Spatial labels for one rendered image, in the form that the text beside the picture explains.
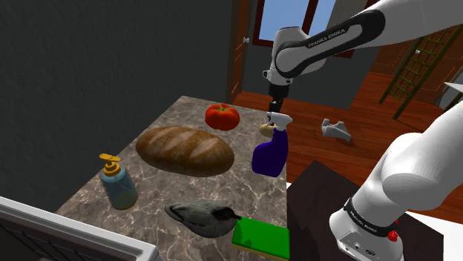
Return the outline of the tan potato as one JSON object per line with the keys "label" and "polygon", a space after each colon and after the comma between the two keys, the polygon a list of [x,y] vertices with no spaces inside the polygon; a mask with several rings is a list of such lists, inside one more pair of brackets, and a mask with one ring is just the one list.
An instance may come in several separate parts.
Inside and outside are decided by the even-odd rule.
{"label": "tan potato", "polygon": [[259,131],[263,136],[268,137],[268,138],[272,138],[273,134],[274,134],[274,129],[276,127],[277,127],[277,125],[275,125],[275,124],[270,124],[270,125],[262,124],[259,127]]}

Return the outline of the red tomato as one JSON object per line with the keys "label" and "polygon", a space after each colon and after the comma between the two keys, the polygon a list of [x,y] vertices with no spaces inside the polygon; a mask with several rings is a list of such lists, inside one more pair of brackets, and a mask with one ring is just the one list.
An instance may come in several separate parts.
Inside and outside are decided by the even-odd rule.
{"label": "red tomato", "polygon": [[205,122],[213,129],[230,131],[240,123],[240,115],[227,104],[214,104],[206,110]]}

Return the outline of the brown wooden door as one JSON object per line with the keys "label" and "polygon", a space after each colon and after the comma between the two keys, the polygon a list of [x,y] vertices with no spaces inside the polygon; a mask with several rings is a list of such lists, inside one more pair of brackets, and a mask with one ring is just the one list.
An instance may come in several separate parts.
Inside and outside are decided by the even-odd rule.
{"label": "brown wooden door", "polygon": [[232,104],[242,90],[249,23],[254,0],[233,0],[229,35],[229,60],[226,82],[226,103]]}

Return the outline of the blue spray bottle white trigger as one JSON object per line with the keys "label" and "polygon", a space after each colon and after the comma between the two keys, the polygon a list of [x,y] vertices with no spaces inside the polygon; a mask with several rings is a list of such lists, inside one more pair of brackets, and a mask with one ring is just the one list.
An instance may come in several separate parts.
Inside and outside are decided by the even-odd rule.
{"label": "blue spray bottle white trigger", "polygon": [[258,145],[252,155],[252,170],[256,174],[278,177],[286,164],[289,145],[286,126],[292,122],[289,115],[267,112],[267,125],[275,124],[272,140]]}

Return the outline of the grey dumbbell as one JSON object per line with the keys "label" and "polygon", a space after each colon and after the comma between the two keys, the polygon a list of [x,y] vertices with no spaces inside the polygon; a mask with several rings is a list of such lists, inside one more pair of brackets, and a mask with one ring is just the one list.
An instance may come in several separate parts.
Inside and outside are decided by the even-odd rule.
{"label": "grey dumbbell", "polygon": [[321,124],[323,136],[331,136],[338,139],[344,139],[349,142],[352,136],[349,134],[344,122],[338,121],[336,124],[331,124],[329,119],[324,119]]}

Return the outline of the red framed window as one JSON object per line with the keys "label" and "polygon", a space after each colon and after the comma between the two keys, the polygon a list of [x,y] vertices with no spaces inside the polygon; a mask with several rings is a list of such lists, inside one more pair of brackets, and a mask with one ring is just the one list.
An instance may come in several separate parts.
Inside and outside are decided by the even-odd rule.
{"label": "red framed window", "polygon": [[337,25],[360,13],[378,0],[251,0],[252,42],[247,47],[248,62],[266,65],[273,40],[282,27],[298,26],[309,36]]}

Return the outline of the brown bread loaf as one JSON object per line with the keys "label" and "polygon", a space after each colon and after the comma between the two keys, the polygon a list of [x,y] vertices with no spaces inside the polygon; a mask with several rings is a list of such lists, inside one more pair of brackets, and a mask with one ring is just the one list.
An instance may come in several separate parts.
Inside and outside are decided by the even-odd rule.
{"label": "brown bread loaf", "polygon": [[145,132],[137,140],[136,151],[155,168],[193,177],[223,174],[234,164],[234,151],[219,136],[183,126]]}

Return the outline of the dark robot stand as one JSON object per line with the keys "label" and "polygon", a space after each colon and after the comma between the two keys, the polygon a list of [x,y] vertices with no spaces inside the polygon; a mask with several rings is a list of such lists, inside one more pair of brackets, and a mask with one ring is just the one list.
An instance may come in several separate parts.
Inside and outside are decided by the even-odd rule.
{"label": "dark robot stand", "polygon": [[[329,228],[359,186],[314,161],[287,189],[289,261],[356,261],[339,250]],[[444,261],[444,236],[408,214],[398,218],[404,261]]]}

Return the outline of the green wooden ladder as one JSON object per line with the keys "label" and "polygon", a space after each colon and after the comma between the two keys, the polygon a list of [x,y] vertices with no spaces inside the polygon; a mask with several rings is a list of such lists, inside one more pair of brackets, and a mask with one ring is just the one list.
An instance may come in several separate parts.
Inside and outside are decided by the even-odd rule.
{"label": "green wooden ladder", "polygon": [[401,103],[394,119],[413,100],[433,104],[443,96],[444,82],[454,79],[461,67],[463,24],[422,36],[410,46],[379,102],[390,96]]}

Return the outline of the grey duck figure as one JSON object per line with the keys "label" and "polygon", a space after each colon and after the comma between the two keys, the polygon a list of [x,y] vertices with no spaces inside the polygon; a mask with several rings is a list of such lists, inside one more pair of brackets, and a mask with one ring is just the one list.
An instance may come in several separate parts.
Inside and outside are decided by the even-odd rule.
{"label": "grey duck figure", "polygon": [[164,207],[171,218],[182,223],[193,233],[205,238],[218,238],[234,229],[242,217],[216,200],[175,202]]}

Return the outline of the green sponge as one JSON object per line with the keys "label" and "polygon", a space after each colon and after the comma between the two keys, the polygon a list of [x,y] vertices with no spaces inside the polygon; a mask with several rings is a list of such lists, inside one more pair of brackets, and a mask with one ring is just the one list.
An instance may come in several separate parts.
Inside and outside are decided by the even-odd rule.
{"label": "green sponge", "polygon": [[242,217],[236,221],[231,245],[278,261],[289,261],[289,229]]}

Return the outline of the clear soap dispenser yellow pump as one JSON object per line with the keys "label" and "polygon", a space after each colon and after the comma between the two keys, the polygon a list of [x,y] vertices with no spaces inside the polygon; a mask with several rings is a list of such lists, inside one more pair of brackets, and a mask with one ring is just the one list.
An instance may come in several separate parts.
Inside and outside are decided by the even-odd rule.
{"label": "clear soap dispenser yellow pump", "polygon": [[127,168],[120,162],[121,159],[106,153],[101,153],[99,158],[105,161],[99,178],[111,206],[120,211],[133,207],[138,193]]}

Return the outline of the white appliance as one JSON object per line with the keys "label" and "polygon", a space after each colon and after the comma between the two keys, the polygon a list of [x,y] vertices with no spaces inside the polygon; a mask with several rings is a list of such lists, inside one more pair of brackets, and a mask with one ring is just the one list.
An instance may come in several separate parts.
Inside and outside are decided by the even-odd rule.
{"label": "white appliance", "polygon": [[0,196],[0,261],[164,261],[155,245]]}

